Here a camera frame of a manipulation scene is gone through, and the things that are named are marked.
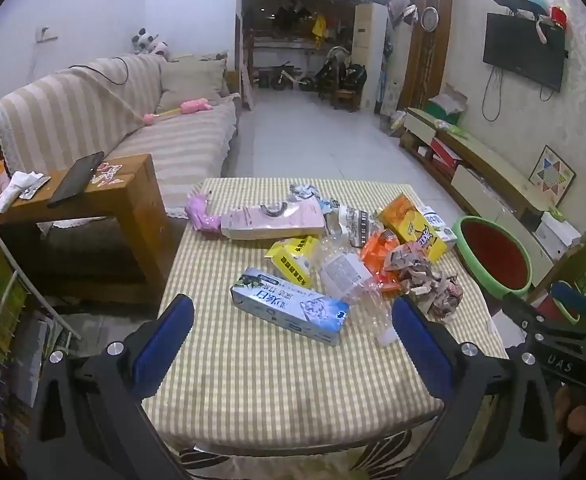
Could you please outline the person's right hand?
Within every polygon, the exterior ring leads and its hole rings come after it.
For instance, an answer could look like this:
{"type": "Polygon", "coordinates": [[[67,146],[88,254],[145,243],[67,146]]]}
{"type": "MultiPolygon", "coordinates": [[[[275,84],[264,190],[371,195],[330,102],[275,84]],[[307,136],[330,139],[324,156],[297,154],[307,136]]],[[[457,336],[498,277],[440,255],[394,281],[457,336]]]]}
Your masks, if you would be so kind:
{"type": "Polygon", "coordinates": [[[569,385],[562,385],[555,393],[554,417],[559,441],[566,432],[586,437],[586,404],[577,404],[569,385]]]}

